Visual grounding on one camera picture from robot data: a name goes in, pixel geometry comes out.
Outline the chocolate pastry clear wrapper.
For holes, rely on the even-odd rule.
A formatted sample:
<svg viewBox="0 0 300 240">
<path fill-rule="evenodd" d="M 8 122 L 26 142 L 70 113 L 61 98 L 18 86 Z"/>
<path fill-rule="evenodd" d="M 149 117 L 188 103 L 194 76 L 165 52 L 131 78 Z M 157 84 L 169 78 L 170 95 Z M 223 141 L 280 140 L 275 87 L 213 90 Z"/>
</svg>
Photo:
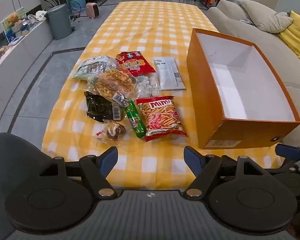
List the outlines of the chocolate pastry clear wrapper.
<svg viewBox="0 0 300 240">
<path fill-rule="evenodd" d="M 110 146 L 119 146 L 126 134 L 125 126 L 113 120 L 106 120 L 105 123 L 104 128 L 96 133 L 96 139 Z"/>
</svg>

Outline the dark seaweed snack pack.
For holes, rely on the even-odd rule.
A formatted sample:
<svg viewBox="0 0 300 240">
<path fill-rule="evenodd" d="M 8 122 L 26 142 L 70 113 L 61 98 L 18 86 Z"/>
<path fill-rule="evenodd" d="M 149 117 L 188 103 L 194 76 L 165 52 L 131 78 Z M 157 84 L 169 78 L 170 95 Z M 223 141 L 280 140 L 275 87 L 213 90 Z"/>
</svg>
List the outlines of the dark seaweed snack pack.
<svg viewBox="0 0 300 240">
<path fill-rule="evenodd" d="M 111 102 L 100 95 L 95 95 L 88 91 L 85 91 L 84 95 L 87 104 L 87 116 L 95 121 L 122 121 L 125 118 L 126 115 L 124 109 L 117 103 Z"/>
</svg>

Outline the green candy bar wrapper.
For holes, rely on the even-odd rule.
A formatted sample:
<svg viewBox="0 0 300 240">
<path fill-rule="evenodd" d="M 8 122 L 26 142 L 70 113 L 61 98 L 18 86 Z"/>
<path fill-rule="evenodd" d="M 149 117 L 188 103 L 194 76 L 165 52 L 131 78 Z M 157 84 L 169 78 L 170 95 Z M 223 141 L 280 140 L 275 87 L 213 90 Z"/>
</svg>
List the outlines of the green candy bar wrapper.
<svg viewBox="0 0 300 240">
<path fill-rule="evenodd" d="M 146 128 L 143 124 L 143 121 L 141 120 L 138 110 L 136 109 L 136 106 L 131 99 L 126 99 L 126 104 L 124 107 L 126 111 L 127 118 L 136 133 L 136 136 L 138 138 L 143 138 L 146 134 Z"/>
</svg>

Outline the Mimi red snack bag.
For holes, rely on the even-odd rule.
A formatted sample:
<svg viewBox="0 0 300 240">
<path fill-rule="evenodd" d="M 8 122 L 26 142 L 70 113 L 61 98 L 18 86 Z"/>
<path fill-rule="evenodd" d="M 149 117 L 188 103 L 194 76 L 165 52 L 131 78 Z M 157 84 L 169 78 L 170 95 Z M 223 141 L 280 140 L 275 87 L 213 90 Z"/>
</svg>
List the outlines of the Mimi red snack bag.
<svg viewBox="0 0 300 240">
<path fill-rule="evenodd" d="M 174 96 L 155 96 L 136 100 L 145 119 L 145 141 L 171 134 L 187 136 L 174 104 Z"/>
</svg>

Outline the clear bag fried snacks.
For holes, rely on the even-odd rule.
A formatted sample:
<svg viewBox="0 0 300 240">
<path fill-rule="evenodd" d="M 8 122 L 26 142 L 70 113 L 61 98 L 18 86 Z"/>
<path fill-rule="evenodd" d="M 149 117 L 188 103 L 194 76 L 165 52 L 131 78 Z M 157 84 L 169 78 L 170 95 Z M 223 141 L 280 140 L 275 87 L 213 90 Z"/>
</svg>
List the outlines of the clear bag fried snacks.
<svg viewBox="0 0 300 240">
<path fill-rule="evenodd" d="M 96 74 L 86 85 L 85 91 L 100 95 L 122 107 L 135 100 L 138 96 L 138 83 L 127 72 L 109 69 Z"/>
</svg>

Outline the white sachet packet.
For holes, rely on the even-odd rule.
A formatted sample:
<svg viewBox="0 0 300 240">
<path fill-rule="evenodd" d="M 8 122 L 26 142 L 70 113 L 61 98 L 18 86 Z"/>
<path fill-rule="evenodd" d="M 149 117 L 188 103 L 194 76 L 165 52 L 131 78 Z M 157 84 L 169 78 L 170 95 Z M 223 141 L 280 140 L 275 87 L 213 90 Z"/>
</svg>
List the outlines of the white sachet packet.
<svg viewBox="0 0 300 240">
<path fill-rule="evenodd" d="M 157 76 L 161 90 L 186 89 L 174 57 L 154 57 Z"/>
</svg>

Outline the clear bag white candies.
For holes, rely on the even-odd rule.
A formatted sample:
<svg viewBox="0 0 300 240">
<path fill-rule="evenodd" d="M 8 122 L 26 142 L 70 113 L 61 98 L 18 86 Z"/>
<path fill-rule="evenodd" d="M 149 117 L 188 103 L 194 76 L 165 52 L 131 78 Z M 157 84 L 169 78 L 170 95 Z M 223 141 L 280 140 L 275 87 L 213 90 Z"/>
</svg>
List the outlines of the clear bag white candies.
<svg viewBox="0 0 300 240">
<path fill-rule="evenodd" d="M 156 73 L 147 73 L 136 77 L 138 82 L 138 98 L 152 98 L 160 95 Z"/>
</svg>

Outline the pale green cookie bag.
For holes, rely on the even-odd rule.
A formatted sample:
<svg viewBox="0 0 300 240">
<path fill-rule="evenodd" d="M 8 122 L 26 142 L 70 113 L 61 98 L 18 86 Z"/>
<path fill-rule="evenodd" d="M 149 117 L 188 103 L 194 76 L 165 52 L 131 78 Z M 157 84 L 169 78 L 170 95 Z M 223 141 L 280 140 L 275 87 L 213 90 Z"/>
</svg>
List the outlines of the pale green cookie bag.
<svg viewBox="0 0 300 240">
<path fill-rule="evenodd" d="M 107 55 L 100 55 L 85 60 L 75 71 L 72 79 L 89 81 L 95 75 L 117 68 L 117 61 Z"/>
</svg>

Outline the red chip bag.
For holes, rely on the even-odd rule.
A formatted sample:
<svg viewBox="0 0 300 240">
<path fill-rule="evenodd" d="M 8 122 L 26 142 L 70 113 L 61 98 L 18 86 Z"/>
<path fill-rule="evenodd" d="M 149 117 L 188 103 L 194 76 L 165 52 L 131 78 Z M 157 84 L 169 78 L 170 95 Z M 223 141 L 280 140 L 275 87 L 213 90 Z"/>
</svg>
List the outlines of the red chip bag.
<svg viewBox="0 0 300 240">
<path fill-rule="evenodd" d="M 155 69 L 140 51 L 124 51 L 116 55 L 117 62 L 127 68 L 133 76 L 155 73 Z"/>
</svg>

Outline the orange cardboard box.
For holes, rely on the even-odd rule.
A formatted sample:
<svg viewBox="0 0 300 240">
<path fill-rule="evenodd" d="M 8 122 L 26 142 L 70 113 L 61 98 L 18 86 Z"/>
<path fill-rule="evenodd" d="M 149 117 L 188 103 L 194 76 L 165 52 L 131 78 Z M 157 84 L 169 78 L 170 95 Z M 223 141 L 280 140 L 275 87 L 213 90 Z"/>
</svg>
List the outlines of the orange cardboard box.
<svg viewBox="0 0 300 240">
<path fill-rule="evenodd" d="M 256 44 L 195 28 L 186 63 L 199 148 L 269 147 L 300 125 L 287 89 Z"/>
</svg>

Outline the beige sofa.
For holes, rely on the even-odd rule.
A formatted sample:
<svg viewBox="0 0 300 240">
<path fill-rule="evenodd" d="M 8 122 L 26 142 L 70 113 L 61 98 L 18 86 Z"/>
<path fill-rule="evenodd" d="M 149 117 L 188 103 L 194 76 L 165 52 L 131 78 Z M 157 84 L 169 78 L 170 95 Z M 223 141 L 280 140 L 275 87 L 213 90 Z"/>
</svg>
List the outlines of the beige sofa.
<svg viewBox="0 0 300 240">
<path fill-rule="evenodd" d="M 276 34 L 258 29 L 247 12 L 236 2 L 221 0 L 206 12 L 207 18 L 223 34 L 256 44 L 279 74 L 300 116 L 300 60 Z M 300 125 L 282 143 L 300 146 Z"/>
</svg>

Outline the yellow cushion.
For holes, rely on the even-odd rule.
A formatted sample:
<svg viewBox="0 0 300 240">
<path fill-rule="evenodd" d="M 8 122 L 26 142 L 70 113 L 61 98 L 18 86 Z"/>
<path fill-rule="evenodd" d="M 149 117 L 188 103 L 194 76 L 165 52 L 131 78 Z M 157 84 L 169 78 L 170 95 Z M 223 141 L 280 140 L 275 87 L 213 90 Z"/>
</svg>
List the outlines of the yellow cushion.
<svg viewBox="0 0 300 240">
<path fill-rule="evenodd" d="M 293 10 L 290 11 L 293 23 L 284 31 L 277 34 L 300 60 L 300 15 Z"/>
</svg>

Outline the white tv console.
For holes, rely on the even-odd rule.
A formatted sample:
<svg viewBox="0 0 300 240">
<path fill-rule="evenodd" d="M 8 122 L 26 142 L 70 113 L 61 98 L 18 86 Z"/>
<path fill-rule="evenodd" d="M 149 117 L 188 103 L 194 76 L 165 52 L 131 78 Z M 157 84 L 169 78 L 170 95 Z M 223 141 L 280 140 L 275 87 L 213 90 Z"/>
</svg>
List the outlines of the white tv console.
<svg viewBox="0 0 300 240">
<path fill-rule="evenodd" d="M 23 76 L 51 41 L 49 24 L 43 21 L 1 57 L 0 105 L 7 102 Z"/>
</svg>

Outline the beige cushion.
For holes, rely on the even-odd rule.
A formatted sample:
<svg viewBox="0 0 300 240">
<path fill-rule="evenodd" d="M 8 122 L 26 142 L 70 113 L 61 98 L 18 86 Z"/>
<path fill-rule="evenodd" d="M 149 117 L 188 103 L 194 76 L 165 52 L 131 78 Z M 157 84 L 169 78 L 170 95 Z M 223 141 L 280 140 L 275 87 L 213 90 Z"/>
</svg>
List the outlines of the beige cushion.
<svg viewBox="0 0 300 240">
<path fill-rule="evenodd" d="M 237 3 L 247 12 L 253 24 L 261 31 L 271 34 L 281 33 L 294 22 L 294 19 L 286 12 L 276 12 L 258 2 L 238 0 Z"/>
</svg>

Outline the grey-green trash bin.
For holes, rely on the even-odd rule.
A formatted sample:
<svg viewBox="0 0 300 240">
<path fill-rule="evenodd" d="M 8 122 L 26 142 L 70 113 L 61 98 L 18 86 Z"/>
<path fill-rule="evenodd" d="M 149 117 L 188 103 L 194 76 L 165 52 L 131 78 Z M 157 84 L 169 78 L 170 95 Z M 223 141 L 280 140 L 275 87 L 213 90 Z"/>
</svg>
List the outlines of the grey-green trash bin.
<svg viewBox="0 0 300 240">
<path fill-rule="evenodd" d="M 61 4 L 49 9 L 45 17 L 49 22 L 55 40 L 61 40 L 72 33 L 69 10 L 66 4 Z"/>
</svg>

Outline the pink small heater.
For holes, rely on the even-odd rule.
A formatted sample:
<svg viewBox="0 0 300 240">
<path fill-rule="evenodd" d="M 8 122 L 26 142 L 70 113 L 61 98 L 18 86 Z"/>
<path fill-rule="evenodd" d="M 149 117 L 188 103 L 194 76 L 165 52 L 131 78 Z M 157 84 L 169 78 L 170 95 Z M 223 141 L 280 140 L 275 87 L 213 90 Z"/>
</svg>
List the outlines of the pink small heater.
<svg viewBox="0 0 300 240">
<path fill-rule="evenodd" d="M 100 15 L 98 5 L 94 2 L 86 4 L 85 12 L 88 18 L 97 18 Z"/>
</svg>

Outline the teddy bear picture box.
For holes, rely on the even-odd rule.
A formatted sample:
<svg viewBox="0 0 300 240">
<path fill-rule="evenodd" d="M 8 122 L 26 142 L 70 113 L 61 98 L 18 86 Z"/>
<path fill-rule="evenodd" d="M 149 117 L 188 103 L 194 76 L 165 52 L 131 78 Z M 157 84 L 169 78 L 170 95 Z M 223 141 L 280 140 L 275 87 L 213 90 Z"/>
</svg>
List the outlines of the teddy bear picture box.
<svg viewBox="0 0 300 240">
<path fill-rule="evenodd" d="M 27 18 L 23 7 L 1 21 L 1 25 L 4 29 L 4 35 L 8 43 L 11 43 L 17 37 L 27 35 L 30 32 L 29 19 Z"/>
</svg>

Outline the blue water jug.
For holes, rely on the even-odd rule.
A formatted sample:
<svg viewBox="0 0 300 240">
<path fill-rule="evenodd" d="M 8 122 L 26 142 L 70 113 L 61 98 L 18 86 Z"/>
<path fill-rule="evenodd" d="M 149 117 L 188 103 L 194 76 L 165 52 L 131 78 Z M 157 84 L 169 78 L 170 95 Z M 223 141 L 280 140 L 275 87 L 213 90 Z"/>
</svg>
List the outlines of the blue water jug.
<svg viewBox="0 0 300 240">
<path fill-rule="evenodd" d="M 70 10 L 73 14 L 77 14 L 83 10 L 85 10 L 86 7 L 86 1 L 85 0 L 66 0 L 68 6 L 70 7 Z"/>
</svg>

